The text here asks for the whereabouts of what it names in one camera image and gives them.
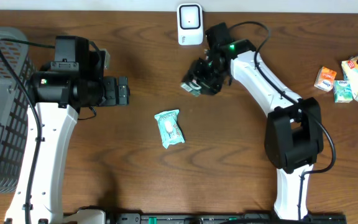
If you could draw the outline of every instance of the small packet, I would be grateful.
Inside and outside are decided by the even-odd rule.
[[[334,86],[336,72],[323,67],[320,69],[317,75],[317,79],[314,86],[324,91],[331,91]]]
[[[177,125],[179,110],[164,111],[156,114],[158,128],[162,139],[162,146],[167,149],[169,145],[176,143],[185,143],[185,139]]]
[[[349,81],[334,81],[334,101],[335,103],[348,103],[353,100],[351,84]]]

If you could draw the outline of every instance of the brown wood surface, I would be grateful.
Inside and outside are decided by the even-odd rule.
[[[259,21],[272,28],[262,50],[269,68],[304,98],[315,97],[337,147],[333,170],[311,177],[308,208],[343,212],[358,223],[358,102],[335,104],[333,93],[313,87],[326,66],[342,78],[340,61],[358,53],[358,15],[205,13],[204,27]],[[0,26],[20,29],[30,41],[53,44],[59,34],[78,35],[111,54],[106,75],[127,76],[129,106],[98,108],[80,121],[68,148],[63,181],[64,212],[85,205],[144,213],[231,213],[271,210],[276,171],[264,152],[265,116],[238,82],[214,97],[192,97],[180,88],[201,46],[177,42],[174,12],[0,11]],[[261,43],[255,26],[237,38]],[[37,66],[53,51],[30,48]],[[186,143],[162,147],[154,115],[178,108]],[[81,116],[89,113],[83,110]],[[331,158],[327,141],[315,167]],[[12,194],[0,195],[0,223]]]

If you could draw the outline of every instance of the gray plastic basket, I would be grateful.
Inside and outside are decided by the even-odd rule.
[[[22,32],[8,27],[0,27],[0,38],[27,40]],[[35,72],[27,45],[3,41],[0,46],[22,82]],[[0,59],[0,193],[16,189],[26,140],[27,102]]]

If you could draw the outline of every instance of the black cable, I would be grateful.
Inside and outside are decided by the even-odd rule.
[[[2,40],[12,41],[12,39],[7,39],[7,38],[0,39],[0,41],[2,41]],[[26,42],[26,41],[24,41],[24,42],[20,41],[19,42],[17,40],[15,40],[15,42],[18,42],[18,43],[21,43],[21,44],[29,44],[30,43],[30,42]],[[42,46],[42,44],[34,44],[34,43],[31,43],[31,45],[38,46],[38,47]],[[13,70],[13,68],[11,67],[9,62],[6,60],[4,54],[1,51],[1,48],[0,48],[0,58],[1,58],[2,62],[4,62],[4,65],[6,66],[6,68],[11,73],[13,79],[15,79],[15,81],[16,81],[17,85],[19,86],[19,88],[22,90],[27,102],[29,103],[30,109],[34,114],[35,123],[37,125],[37,138],[35,139],[35,141],[37,141],[37,143],[35,145],[34,157],[32,159],[32,163],[31,163],[29,181],[28,181],[28,184],[27,184],[27,190],[25,192],[25,204],[24,204],[24,214],[25,214],[24,220],[25,220],[26,224],[30,224],[31,189],[32,189],[32,183],[33,183],[33,179],[34,179],[35,166],[37,164],[37,158],[38,158],[38,154],[39,154],[39,151],[40,151],[40,145],[41,145],[41,140],[42,140],[41,122],[40,122],[40,118],[38,116],[38,113],[35,110],[34,105],[31,103],[29,93],[25,89],[23,83],[20,81],[20,78],[16,75],[15,71]]]
[[[90,106],[89,109],[93,112],[93,116],[90,116],[89,118],[78,118],[78,121],[84,121],[86,119],[92,119],[96,117],[96,110],[93,106]]]
[[[233,28],[243,25],[243,24],[255,24],[258,26],[263,27],[267,32],[267,37],[266,39],[259,45],[258,49],[255,51],[254,54],[254,62],[255,62],[255,67],[257,68],[257,70],[259,71],[259,73],[263,76],[263,78],[266,80],[266,82],[268,82],[282,97],[284,97],[286,100],[288,100],[289,102],[291,102],[292,104],[296,105],[300,110],[302,110],[306,115],[308,115],[323,131],[323,133],[325,134],[325,136],[327,137],[329,146],[331,147],[331,153],[332,153],[332,158],[331,158],[331,162],[330,164],[324,168],[324,169],[320,169],[320,170],[311,170],[311,171],[306,171],[303,172],[300,175],[300,190],[299,190],[299,202],[298,202],[298,219],[301,220],[301,201],[302,201],[302,191],[303,191],[303,181],[305,180],[305,175],[307,174],[321,174],[323,172],[327,172],[329,171],[335,164],[335,160],[336,160],[336,151],[335,151],[335,145],[333,142],[333,139],[331,138],[331,136],[329,135],[327,129],[323,126],[323,124],[321,124],[321,122],[313,115],[311,114],[308,110],[305,110],[304,108],[302,108],[302,106],[295,101],[294,99],[290,98],[289,96],[287,96],[285,94],[285,91],[281,91],[281,89],[279,89],[279,87],[277,87],[267,76],[266,74],[262,71],[262,69],[259,66],[259,62],[257,61],[257,56],[261,50],[261,48],[266,44],[266,42],[269,40],[269,38],[271,37],[271,31],[270,29],[263,25],[260,22],[255,22],[255,21],[246,21],[246,22],[241,22],[238,23],[236,25],[233,25],[229,28],[229,31],[232,30]]]
[[[9,41],[9,42],[15,42],[15,43],[19,43],[19,44],[27,44],[27,45],[31,45],[31,46],[43,47],[43,48],[49,48],[49,49],[55,48],[55,46],[53,46],[53,45],[37,44],[37,43],[33,43],[33,42],[17,40],[17,39],[10,39],[10,38],[1,38],[0,41]]]

